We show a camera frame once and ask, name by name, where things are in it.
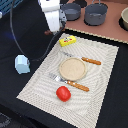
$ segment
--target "pot handle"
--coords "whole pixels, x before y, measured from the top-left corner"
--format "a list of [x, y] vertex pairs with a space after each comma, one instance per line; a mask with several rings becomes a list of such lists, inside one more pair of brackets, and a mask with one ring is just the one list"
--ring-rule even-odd
[[[94, 0], [92, 1], [92, 4], [93, 4]], [[99, 4], [100, 4], [100, 0], [99, 0]]]

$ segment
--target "white object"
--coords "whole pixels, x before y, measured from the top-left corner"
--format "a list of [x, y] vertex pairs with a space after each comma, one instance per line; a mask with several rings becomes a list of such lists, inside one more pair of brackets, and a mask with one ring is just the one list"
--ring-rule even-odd
[[42, 11], [45, 14], [47, 24], [51, 32], [57, 32], [60, 29], [59, 22], [59, 9], [60, 9], [60, 0], [38, 0], [39, 5], [42, 8]]
[[2, 12], [0, 12], [0, 19], [2, 18]]
[[123, 19], [124, 27], [128, 30], [128, 7], [122, 11], [121, 17]]
[[29, 60], [24, 55], [18, 55], [15, 58], [15, 69], [19, 74], [30, 72]]

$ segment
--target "black table surface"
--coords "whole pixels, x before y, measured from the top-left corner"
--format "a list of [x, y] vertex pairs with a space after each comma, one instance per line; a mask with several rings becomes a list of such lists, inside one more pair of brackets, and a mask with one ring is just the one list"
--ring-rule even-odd
[[[38, 58], [44, 54], [53, 35], [44, 35], [44, 31], [48, 30], [48, 25], [38, 5], [38, 0], [24, 0], [14, 9], [13, 26], [16, 38], [28, 56]], [[66, 30], [65, 33], [119, 47], [96, 128], [128, 128], [128, 44], [70, 30]], [[61, 34], [56, 37], [49, 51]], [[22, 53], [14, 42], [9, 14], [7, 14], [0, 20], [0, 104], [35, 119], [49, 128], [75, 128], [16, 98], [43, 62], [43, 60], [30, 61], [30, 73], [19, 75], [15, 69], [17, 55], [22, 55]]]

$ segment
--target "round wooden plate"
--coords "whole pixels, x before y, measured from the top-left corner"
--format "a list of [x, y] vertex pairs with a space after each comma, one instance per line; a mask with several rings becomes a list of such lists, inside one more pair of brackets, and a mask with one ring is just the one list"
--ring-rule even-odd
[[83, 60], [71, 57], [60, 64], [59, 71], [64, 79], [77, 81], [85, 76], [87, 66]]

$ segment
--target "pot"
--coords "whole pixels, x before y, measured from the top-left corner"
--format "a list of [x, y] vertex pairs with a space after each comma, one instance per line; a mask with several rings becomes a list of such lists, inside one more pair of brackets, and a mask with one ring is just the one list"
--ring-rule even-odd
[[61, 10], [64, 11], [68, 21], [74, 21], [81, 15], [81, 7], [75, 3], [61, 5]]
[[108, 7], [104, 4], [92, 4], [85, 8], [84, 20], [90, 25], [101, 25], [104, 23]]
[[124, 27], [128, 30], [128, 8], [125, 8], [122, 13], [121, 17], [123, 19]]

